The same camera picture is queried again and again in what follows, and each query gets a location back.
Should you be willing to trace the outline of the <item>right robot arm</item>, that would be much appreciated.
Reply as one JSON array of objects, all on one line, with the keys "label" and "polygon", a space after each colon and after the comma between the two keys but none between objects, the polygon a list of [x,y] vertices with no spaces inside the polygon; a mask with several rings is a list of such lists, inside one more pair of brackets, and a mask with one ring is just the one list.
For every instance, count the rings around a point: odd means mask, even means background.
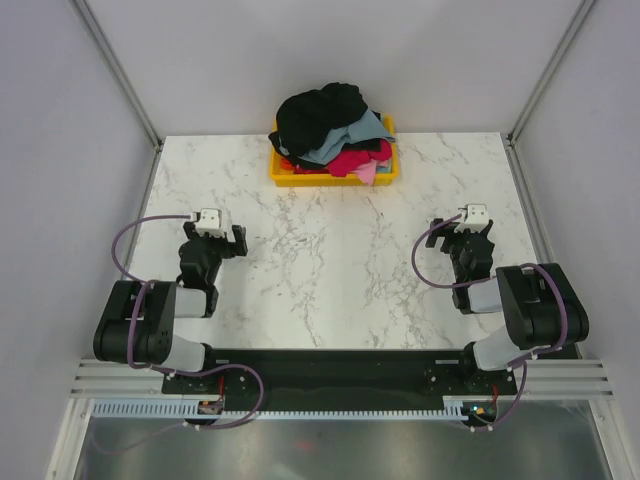
[{"label": "right robot arm", "polygon": [[[432,288],[450,290],[454,307],[465,315],[500,313],[503,325],[463,349],[458,381],[467,392],[483,392],[494,371],[513,370],[541,355],[559,352],[589,335],[587,312],[557,263],[493,267],[495,245],[488,238],[492,221],[472,230],[457,216],[436,218],[416,241],[411,265]],[[454,282],[438,284],[423,276],[416,254],[442,241],[440,251],[451,261]]]}]

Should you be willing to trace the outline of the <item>yellow plastic bin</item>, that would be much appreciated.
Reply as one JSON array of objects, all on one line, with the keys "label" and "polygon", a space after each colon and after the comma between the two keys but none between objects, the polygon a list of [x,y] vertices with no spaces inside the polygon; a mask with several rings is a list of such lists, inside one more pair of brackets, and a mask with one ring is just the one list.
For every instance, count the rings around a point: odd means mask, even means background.
[{"label": "yellow plastic bin", "polygon": [[[377,166],[375,182],[372,186],[387,186],[399,174],[397,137],[392,117],[379,114],[383,125],[395,136],[396,142],[391,144],[391,158]],[[327,165],[317,165],[295,157],[285,157],[271,147],[269,175],[279,187],[322,187],[322,186],[365,186],[353,174],[346,177],[334,177]]]}]

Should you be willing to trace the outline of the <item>black t shirt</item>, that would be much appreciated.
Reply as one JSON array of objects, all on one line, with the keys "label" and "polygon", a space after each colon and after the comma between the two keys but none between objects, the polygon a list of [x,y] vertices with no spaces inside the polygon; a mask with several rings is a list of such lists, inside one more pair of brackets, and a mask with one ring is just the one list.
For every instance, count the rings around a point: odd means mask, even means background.
[{"label": "black t shirt", "polygon": [[331,130],[358,121],[367,110],[356,85],[329,83],[285,100],[269,140],[280,154],[299,157],[319,149]]}]

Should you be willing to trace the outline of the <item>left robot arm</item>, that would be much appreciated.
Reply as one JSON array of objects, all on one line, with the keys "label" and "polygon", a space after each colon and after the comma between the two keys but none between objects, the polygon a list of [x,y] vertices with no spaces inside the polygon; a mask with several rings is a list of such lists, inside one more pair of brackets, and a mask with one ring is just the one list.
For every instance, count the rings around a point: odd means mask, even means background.
[{"label": "left robot arm", "polygon": [[[174,281],[143,280],[119,262],[116,247],[128,230],[161,220],[183,222],[186,242],[178,249],[180,272]],[[196,392],[211,392],[220,378],[218,367],[208,359],[212,348],[176,334],[175,322],[212,317],[223,262],[247,254],[246,228],[234,224],[226,232],[216,209],[143,217],[123,227],[114,237],[111,255],[124,278],[114,283],[94,333],[95,357],[132,369],[183,375]]]}]

